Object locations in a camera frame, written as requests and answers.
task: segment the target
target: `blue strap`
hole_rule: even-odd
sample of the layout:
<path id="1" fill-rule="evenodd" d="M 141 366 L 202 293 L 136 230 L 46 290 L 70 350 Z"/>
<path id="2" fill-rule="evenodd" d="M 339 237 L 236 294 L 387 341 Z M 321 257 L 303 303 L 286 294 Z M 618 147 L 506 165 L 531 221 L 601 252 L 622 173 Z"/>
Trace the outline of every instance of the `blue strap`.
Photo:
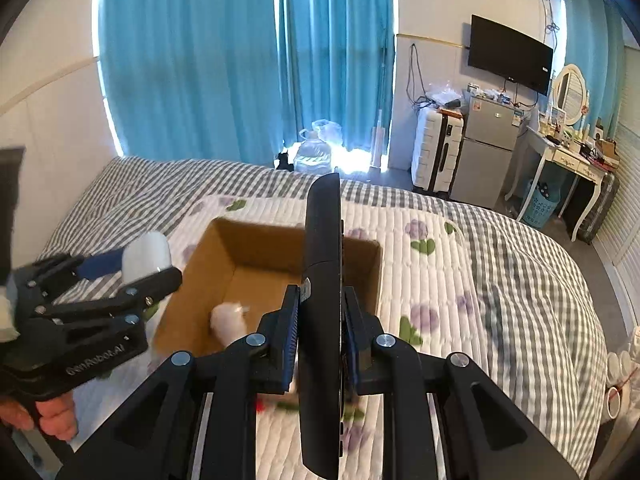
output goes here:
<path id="1" fill-rule="evenodd" d="M 122 269 L 123 252 L 124 247 L 120 247 L 106 253 L 87 257 L 78 266 L 78 276 L 86 280 L 97 280 L 101 276 L 118 272 Z"/>

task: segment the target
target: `mirror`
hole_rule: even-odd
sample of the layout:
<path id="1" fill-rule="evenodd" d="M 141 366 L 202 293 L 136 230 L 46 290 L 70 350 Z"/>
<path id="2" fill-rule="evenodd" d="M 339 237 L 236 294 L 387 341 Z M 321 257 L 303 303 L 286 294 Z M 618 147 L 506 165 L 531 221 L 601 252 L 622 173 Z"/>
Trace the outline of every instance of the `mirror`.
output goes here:
<path id="1" fill-rule="evenodd" d="M 567 126 L 580 121 L 582 107 L 587 104 L 587 85 L 574 64 L 565 66 L 554 79 L 554 102 L 564 110 Z"/>

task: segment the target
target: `vanity table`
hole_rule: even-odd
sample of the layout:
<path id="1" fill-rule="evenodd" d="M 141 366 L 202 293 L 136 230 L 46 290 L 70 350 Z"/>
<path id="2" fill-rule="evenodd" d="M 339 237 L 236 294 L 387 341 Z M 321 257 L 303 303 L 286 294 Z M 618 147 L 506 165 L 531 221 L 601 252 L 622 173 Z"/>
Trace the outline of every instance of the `vanity table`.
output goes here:
<path id="1" fill-rule="evenodd" d="M 540 163 L 538 164 L 538 169 L 536 170 L 536 174 L 533 177 L 533 183 L 531 184 L 531 188 L 529 190 L 529 194 L 525 197 L 524 202 L 522 203 L 522 208 L 520 208 L 520 212 L 518 213 L 518 217 L 516 220 L 520 222 L 522 217 L 524 216 L 527 207 L 529 206 L 529 202 L 533 197 L 533 193 L 536 190 L 536 186 L 538 185 L 538 180 L 540 179 L 540 174 L 542 174 L 542 169 L 545 167 L 545 163 L 547 161 L 552 162 L 554 164 L 558 164 L 563 168 L 575 173 L 574 182 L 572 183 L 569 194 L 564 200 L 564 204 L 562 204 L 562 209 L 560 210 L 559 217 L 562 218 L 562 214 L 566 209 L 567 204 L 571 200 L 572 195 L 574 194 L 575 187 L 578 184 L 578 179 L 580 177 L 586 178 L 587 180 L 591 180 L 594 183 L 593 187 L 593 196 L 589 203 L 584 208 L 584 211 L 578 218 L 576 222 L 573 235 L 571 237 L 571 241 L 575 242 L 575 239 L 578 235 L 578 228 L 580 224 L 584 221 L 586 216 L 591 211 L 591 208 L 594 206 L 598 197 L 600 196 L 600 186 L 602 184 L 602 179 L 605 175 L 605 171 L 591 164 L 586 158 L 580 156 L 578 153 L 570 152 L 568 149 L 562 146 L 556 146 L 551 141 L 547 140 L 542 134 L 534 131 L 530 126 L 527 126 L 527 130 L 525 133 L 526 138 L 524 139 L 527 142 L 527 147 L 532 148 L 537 153 L 540 154 Z M 521 150 L 520 157 L 518 158 L 518 165 L 516 167 L 516 174 L 513 179 L 513 184 L 511 185 L 511 190 L 505 195 L 505 201 L 509 200 L 520 181 L 520 173 L 522 172 L 522 165 L 524 161 L 524 156 L 526 154 L 526 149 Z"/>

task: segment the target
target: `wall-mounted tv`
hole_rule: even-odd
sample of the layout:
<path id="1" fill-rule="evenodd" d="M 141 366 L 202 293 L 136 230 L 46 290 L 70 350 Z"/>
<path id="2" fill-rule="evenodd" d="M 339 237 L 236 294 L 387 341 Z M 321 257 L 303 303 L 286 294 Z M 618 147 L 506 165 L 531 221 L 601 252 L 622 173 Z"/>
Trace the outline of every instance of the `wall-mounted tv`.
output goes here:
<path id="1" fill-rule="evenodd" d="M 469 65 L 546 94 L 554 51 L 517 30 L 471 17 Z"/>

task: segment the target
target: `blue curtain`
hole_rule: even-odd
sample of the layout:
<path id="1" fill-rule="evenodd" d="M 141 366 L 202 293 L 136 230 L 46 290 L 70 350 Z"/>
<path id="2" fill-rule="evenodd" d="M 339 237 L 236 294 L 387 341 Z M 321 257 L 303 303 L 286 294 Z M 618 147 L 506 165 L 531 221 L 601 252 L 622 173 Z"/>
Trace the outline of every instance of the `blue curtain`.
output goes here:
<path id="1" fill-rule="evenodd" d="M 586 124 L 591 135 L 598 117 L 606 135 L 618 124 L 624 79 L 622 18 L 605 0 L 564 0 L 566 4 L 566 63 L 580 68 L 590 92 Z"/>
<path id="2" fill-rule="evenodd" d="M 379 108 L 388 131 L 393 0 L 280 0 L 278 42 L 287 146 L 329 119 L 348 150 L 369 150 Z"/>
<path id="3" fill-rule="evenodd" d="M 100 65 L 126 154 L 272 164 L 274 0 L 102 0 Z"/>

